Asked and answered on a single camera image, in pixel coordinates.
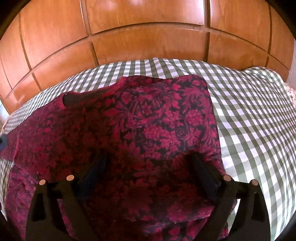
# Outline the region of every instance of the bed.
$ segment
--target bed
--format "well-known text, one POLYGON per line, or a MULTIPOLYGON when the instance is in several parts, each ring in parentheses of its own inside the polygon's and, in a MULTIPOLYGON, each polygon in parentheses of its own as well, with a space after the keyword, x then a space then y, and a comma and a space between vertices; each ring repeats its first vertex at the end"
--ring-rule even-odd
MULTIPOLYGON (((226 172, 260 182, 274 240, 296 210, 296 118, 284 89, 293 44, 264 0, 23 1, 0 40, 0 99, 11 113, 4 133, 63 92, 121 76, 198 74, 208 83, 226 172)), ((12 166, 0 160, 4 214, 12 166)))
MULTIPOLYGON (((296 210, 296 109, 274 71, 260 67, 237 71, 202 61, 158 58, 101 65, 36 95, 11 115, 4 133, 63 92, 91 91, 112 85, 121 76, 164 79, 188 74, 198 74, 207 81, 227 174, 242 182, 259 181, 274 240, 296 210)), ((1 166, 3 203, 12 165, 1 160, 1 166)), ((230 227, 237 207, 228 219, 230 227)))

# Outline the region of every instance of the green and white gingham fabric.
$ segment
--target green and white gingham fabric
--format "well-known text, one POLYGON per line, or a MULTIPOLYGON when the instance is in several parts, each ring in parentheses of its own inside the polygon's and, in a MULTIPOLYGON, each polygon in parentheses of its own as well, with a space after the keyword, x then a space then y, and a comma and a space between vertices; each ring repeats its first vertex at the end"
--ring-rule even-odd
MULTIPOLYGON (((4 133, 63 92, 91 91, 114 84, 121 76, 165 79, 188 74, 198 74, 208 83, 227 174, 236 181, 259 181, 269 213, 271 240, 274 240, 296 209, 296 109, 281 77, 274 71, 260 67, 237 71, 202 61, 158 58, 101 65, 29 100, 12 114, 4 133)), ((10 162, 0 160, 2 204, 11 166, 10 162)), ((237 208, 228 219, 229 226, 237 208)))

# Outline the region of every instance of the wooden headboard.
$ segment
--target wooden headboard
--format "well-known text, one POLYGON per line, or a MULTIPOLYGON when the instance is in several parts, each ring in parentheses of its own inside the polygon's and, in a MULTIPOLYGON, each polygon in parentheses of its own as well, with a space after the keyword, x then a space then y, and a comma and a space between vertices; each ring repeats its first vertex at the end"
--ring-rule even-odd
POLYGON ((152 57, 264 66, 285 81, 293 41, 264 0, 31 0, 0 40, 0 98, 13 112, 83 70, 152 57))

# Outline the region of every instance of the checkered bed sheet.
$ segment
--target checkered bed sheet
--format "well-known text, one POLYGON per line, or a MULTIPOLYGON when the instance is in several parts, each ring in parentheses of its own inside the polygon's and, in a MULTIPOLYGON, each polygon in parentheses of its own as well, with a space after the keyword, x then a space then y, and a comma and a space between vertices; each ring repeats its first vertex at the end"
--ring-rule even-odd
MULTIPOLYGON (((237 71, 202 61, 159 58, 101 65, 29 100, 11 115, 4 133, 63 92, 91 91, 112 85, 121 76, 165 79, 188 74, 198 74, 208 83, 226 173, 236 181, 259 181, 267 204, 271 240, 274 240, 296 209, 296 109, 281 77, 274 71, 260 67, 237 71)), ((11 167, 10 162, 0 160, 2 204, 11 167)), ((238 205, 228 219, 229 226, 237 208, 238 205)))

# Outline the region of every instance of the red fabric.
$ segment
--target red fabric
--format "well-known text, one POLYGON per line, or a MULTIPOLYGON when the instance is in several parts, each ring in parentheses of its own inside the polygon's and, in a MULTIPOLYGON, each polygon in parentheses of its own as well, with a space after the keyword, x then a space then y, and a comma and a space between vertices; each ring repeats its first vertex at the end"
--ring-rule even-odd
POLYGON ((213 205, 190 175, 185 156, 202 153, 204 161, 225 174, 205 80, 197 75, 131 76, 91 94, 65 95, 11 131, 0 153, 15 162, 6 211, 21 236, 34 184, 75 175, 105 149, 111 161, 84 202, 101 239, 192 240, 213 205))

